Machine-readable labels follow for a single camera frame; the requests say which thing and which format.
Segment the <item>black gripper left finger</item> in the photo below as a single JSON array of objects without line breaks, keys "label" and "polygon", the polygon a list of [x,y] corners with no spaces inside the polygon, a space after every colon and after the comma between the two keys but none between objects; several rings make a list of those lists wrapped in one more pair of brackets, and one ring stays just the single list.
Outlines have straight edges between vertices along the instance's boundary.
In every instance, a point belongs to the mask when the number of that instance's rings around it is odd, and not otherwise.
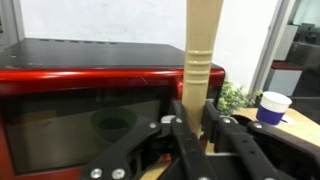
[{"label": "black gripper left finger", "polygon": [[168,123],[145,121],[86,164],[79,180],[138,180],[163,155],[173,162],[159,180],[217,180],[197,136],[188,126],[181,101],[173,103],[174,117]]}]

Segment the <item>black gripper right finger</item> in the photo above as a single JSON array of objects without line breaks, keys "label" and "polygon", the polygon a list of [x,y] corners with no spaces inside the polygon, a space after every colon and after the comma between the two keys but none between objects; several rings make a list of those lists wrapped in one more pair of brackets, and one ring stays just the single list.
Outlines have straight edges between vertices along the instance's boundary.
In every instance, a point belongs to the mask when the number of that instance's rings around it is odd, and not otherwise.
[{"label": "black gripper right finger", "polygon": [[236,156],[252,180],[320,180],[320,147],[313,143],[260,121],[243,126],[211,102],[202,123],[214,152]]}]

